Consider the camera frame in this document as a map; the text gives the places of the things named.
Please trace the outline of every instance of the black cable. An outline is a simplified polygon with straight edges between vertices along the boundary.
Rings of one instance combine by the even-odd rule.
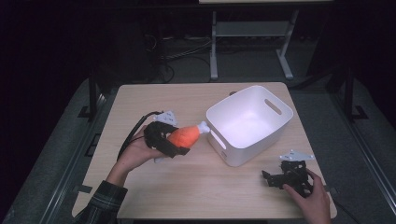
[[[236,54],[239,52],[246,51],[248,46],[245,43],[245,46],[240,44],[235,44],[235,38],[222,38],[221,41],[217,41],[217,54]]]
[[[178,58],[178,60],[179,60],[179,59],[188,59],[188,58],[198,59],[198,60],[200,60],[200,61],[206,63],[207,66],[210,67],[210,63],[209,63],[207,60],[205,60],[205,59],[203,59],[203,58],[200,58],[200,57],[197,57],[197,56],[184,56],[184,57]]]
[[[160,75],[160,79],[163,81],[163,84],[167,84],[167,83],[169,83],[170,81],[172,81],[172,79],[175,77],[175,69],[173,69],[173,67],[170,66],[170,65],[167,64],[167,63],[164,63],[163,65],[165,66],[165,69],[166,69],[166,70],[167,70],[167,69],[170,69],[171,72],[172,72],[172,73],[171,73],[171,77],[170,77],[169,79],[166,80],[165,74],[164,74],[162,71],[158,70],[158,73],[159,73],[159,75]]]
[[[206,42],[208,39],[210,39],[210,37],[199,37],[196,39],[193,38],[182,38],[182,40],[184,40],[185,42],[193,42],[193,43],[204,43]]]
[[[117,157],[117,160],[120,158],[122,152],[125,150],[125,148],[128,147],[128,145],[131,143],[132,137],[134,136],[134,134],[136,133],[136,131],[140,128],[140,126],[142,126],[143,122],[145,122],[145,120],[150,117],[151,115],[159,115],[162,112],[158,112],[158,111],[154,111],[154,112],[150,112],[148,113],[146,116],[143,116],[134,126],[134,128],[131,130],[131,132],[128,134],[128,136],[125,138],[125,141],[123,142],[120,152],[119,152],[119,156]]]
[[[345,213],[347,213],[356,223],[361,224],[343,205],[337,202],[335,199],[332,199],[335,205],[340,207]]]
[[[136,138],[132,139],[132,140],[129,142],[129,145],[130,145],[132,142],[136,141],[137,139],[144,138],[144,137],[145,137],[145,136],[143,135],[143,136],[136,137]]]

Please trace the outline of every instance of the sleeve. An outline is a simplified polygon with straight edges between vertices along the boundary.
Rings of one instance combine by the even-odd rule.
[[[128,189],[102,181],[87,207],[75,218],[77,224],[116,223],[117,213]]]

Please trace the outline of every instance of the dark background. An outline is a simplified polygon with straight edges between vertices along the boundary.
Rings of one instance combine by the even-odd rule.
[[[122,57],[134,57],[129,55],[131,51],[117,49],[123,39],[120,27],[114,24],[125,17],[104,16],[83,7],[90,4],[95,5],[90,1],[0,0],[0,164],[6,187],[2,187],[0,198],[1,219],[92,68],[106,64],[106,71],[97,80],[102,91],[122,82],[147,82],[155,76],[148,67],[135,77],[115,75],[134,69],[122,62]],[[301,18],[309,18],[310,13],[316,14],[306,11]],[[314,76],[336,63],[350,67],[394,127],[395,15],[391,1],[335,1],[309,69],[309,75]],[[171,30],[174,35],[189,29],[185,16],[167,17],[175,25]],[[207,32],[203,29],[197,31],[195,26],[198,33]],[[309,23],[297,24],[296,32],[317,35]]]

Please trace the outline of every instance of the gray floor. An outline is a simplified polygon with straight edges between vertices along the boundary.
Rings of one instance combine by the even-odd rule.
[[[170,51],[180,51],[168,43]],[[290,44],[287,54],[294,80],[283,77],[276,59],[278,41],[268,42],[258,50],[219,55],[218,82],[281,81],[293,86],[305,80],[314,42]],[[208,53],[194,54],[208,62]],[[209,80],[209,66],[202,60],[187,57],[170,62],[175,77],[170,83],[199,83]],[[381,171],[396,186],[396,132],[371,100],[370,94],[355,82],[354,105],[360,105],[368,119],[350,123],[338,104],[339,95],[324,89],[328,77],[299,91],[290,91],[306,134],[333,198],[360,223],[396,223],[396,216],[365,159],[370,148]],[[78,118],[83,106],[89,104],[88,82],[81,84],[64,115],[43,148],[35,168],[26,180],[4,223],[70,223],[71,210],[91,158],[84,156],[92,139],[103,130],[106,117],[117,94],[117,88],[98,101],[99,113],[93,122]],[[346,211],[337,207],[332,223],[354,223]],[[303,220],[269,220],[269,223],[305,223]]]

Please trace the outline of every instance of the finger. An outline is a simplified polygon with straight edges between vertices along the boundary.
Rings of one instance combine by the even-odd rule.
[[[291,186],[284,184],[283,189],[290,195],[290,197],[297,203],[300,203],[301,200],[303,200],[304,198],[297,192],[294,190],[294,188],[292,188]]]
[[[311,176],[312,179],[315,178],[315,176],[318,176],[317,174],[315,174],[314,172],[312,172],[310,169],[305,168],[306,172]]]

